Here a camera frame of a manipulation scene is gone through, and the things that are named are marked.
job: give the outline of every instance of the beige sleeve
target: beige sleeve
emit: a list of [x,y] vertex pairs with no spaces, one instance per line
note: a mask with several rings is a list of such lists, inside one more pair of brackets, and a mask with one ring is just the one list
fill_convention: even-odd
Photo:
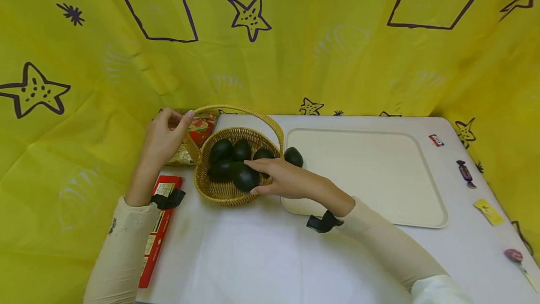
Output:
[[156,225],[156,204],[130,207],[120,197],[84,294],[84,304],[132,304],[143,271],[146,241]]
[[417,280],[447,275],[429,252],[409,235],[358,198],[354,200],[355,207],[340,219],[344,224],[337,228],[362,243],[408,292]]

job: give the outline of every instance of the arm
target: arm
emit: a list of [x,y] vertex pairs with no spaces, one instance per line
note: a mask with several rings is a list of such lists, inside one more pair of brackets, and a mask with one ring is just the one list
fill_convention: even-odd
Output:
[[[324,177],[305,169],[295,167],[282,159],[260,159],[245,161],[252,169],[269,174],[273,183],[255,187],[251,193],[279,195],[285,198],[309,198],[319,202],[344,224],[338,229],[359,241],[377,260],[401,283],[413,297],[420,298],[426,291],[429,297],[437,286],[451,293],[455,290],[462,295],[447,272],[415,240],[392,225],[380,214],[370,209],[358,198],[352,198]],[[435,287],[430,280],[440,281]],[[454,301],[448,303],[467,303]]]
[[146,241],[159,210],[150,204],[159,171],[176,153],[193,118],[166,108],[146,129],[145,143],[125,197],[118,200],[111,228],[86,286],[84,304],[135,302]]

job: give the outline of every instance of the wicker basket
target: wicker basket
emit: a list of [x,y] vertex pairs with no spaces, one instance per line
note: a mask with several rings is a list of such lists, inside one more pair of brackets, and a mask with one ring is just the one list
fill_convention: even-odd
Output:
[[[189,152],[189,155],[191,155],[192,160],[196,163],[195,187],[197,188],[197,191],[199,191],[199,194],[208,200],[221,205],[236,206],[246,204],[256,198],[257,195],[246,194],[238,191],[233,182],[214,183],[210,181],[206,173],[209,168],[210,150],[217,141],[223,138],[228,138],[233,144],[241,138],[245,138],[248,140],[251,146],[252,154],[255,154],[255,152],[260,148],[266,148],[267,150],[273,152],[276,157],[283,158],[283,130],[273,119],[248,108],[235,107],[231,105],[212,105],[196,109],[195,113],[202,113],[219,108],[234,109],[236,111],[241,111],[256,116],[269,125],[276,133],[278,138],[277,140],[279,142],[279,148],[277,148],[276,145],[262,133],[243,127],[231,127],[217,131],[206,140],[201,149],[199,149],[195,143],[193,143],[193,140],[191,140],[188,135],[186,135],[184,138],[186,149]],[[261,185],[270,183],[270,178],[264,178],[261,176]]]

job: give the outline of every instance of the small label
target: small label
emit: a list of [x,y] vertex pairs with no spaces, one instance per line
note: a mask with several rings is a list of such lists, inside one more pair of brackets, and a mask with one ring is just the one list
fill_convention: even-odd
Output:
[[155,195],[163,195],[168,197],[171,194],[171,191],[174,189],[174,183],[160,183],[157,185]]
[[142,268],[141,276],[142,276],[143,273],[144,273],[144,270],[145,270],[145,268],[146,268],[146,264],[147,264],[147,263],[148,263],[148,256],[146,256],[146,257],[144,258],[144,262],[143,262],[143,265],[142,265],[143,268]]
[[152,251],[152,246],[154,245],[155,240],[156,240],[155,235],[150,235],[148,237],[148,240],[146,241],[146,249],[144,251],[145,255],[150,255],[150,251]]
[[436,134],[430,135],[429,138],[437,147],[442,147],[444,145],[444,143],[440,140],[440,138],[438,138]]
[[157,218],[156,225],[155,225],[154,228],[152,229],[152,233],[153,233],[153,234],[156,233],[156,232],[158,232],[158,230],[159,230],[159,225],[161,224],[161,220],[163,219],[164,213],[165,213],[164,211],[160,211],[160,212],[159,212],[159,216],[158,216],[158,218]]

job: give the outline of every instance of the red package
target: red package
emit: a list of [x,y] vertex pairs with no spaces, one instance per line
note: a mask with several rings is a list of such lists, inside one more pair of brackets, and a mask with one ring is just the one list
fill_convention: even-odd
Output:
[[[189,126],[188,134],[193,142],[202,148],[205,141],[212,135],[216,122],[219,118],[217,113],[199,113],[195,115],[191,125]],[[174,157],[167,163],[168,166],[194,166],[195,162],[191,159],[185,145],[182,144]]]
[[[184,179],[178,176],[166,176],[162,175],[157,178],[156,185],[154,186],[154,191],[152,195],[160,194],[163,196],[168,196],[171,194],[172,190],[180,189]],[[146,250],[144,252],[144,266],[142,269],[141,278],[139,279],[139,287],[144,289],[148,287],[150,283],[150,278],[152,278],[152,272],[156,266],[156,261],[158,259],[159,251],[163,245],[163,240],[165,238],[165,233],[167,232],[168,223],[171,220],[173,209],[162,210],[159,212],[159,217],[157,218],[156,225],[146,241]]]

